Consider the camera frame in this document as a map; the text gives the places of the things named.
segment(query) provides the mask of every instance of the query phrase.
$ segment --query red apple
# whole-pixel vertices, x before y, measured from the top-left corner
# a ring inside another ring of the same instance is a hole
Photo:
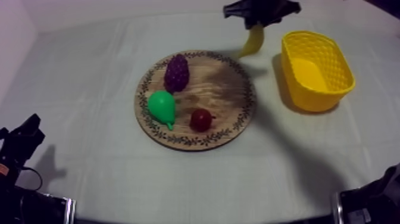
[[[205,132],[211,127],[213,117],[206,109],[197,109],[190,118],[190,127],[198,132]]]

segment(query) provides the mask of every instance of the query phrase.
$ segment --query purple grapes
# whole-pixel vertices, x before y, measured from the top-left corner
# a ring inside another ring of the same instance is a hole
[[[182,54],[177,54],[168,63],[164,76],[164,87],[170,94],[181,92],[189,83],[188,61]]]

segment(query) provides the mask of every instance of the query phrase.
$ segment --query pear stem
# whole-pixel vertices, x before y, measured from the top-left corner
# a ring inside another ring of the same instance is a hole
[[[167,123],[167,126],[168,126],[169,130],[173,130],[174,129],[174,127],[171,125],[171,123]]]

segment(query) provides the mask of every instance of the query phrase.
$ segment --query wall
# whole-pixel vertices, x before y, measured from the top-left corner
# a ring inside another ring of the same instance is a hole
[[[0,102],[37,35],[20,0],[0,1]]]
[[[118,17],[221,12],[236,0],[23,0],[37,28],[49,32]],[[296,0],[299,16],[340,20],[378,32],[397,32],[399,21],[364,0]]]

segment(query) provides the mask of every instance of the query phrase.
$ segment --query cable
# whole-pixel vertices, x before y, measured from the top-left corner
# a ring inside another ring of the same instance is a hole
[[[22,167],[22,170],[30,170],[30,171],[32,171],[33,173],[37,174],[37,176],[39,177],[39,180],[40,180],[40,185],[39,185],[38,188],[36,188],[36,189],[27,189],[27,190],[29,190],[29,191],[38,191],[39,189],[41,189],[41,187],[43,186],[43,179],[42,179],[42,176],[40,175],[40,173],[38,171],[36,171],[35,169],[30,168],[30,167]]]

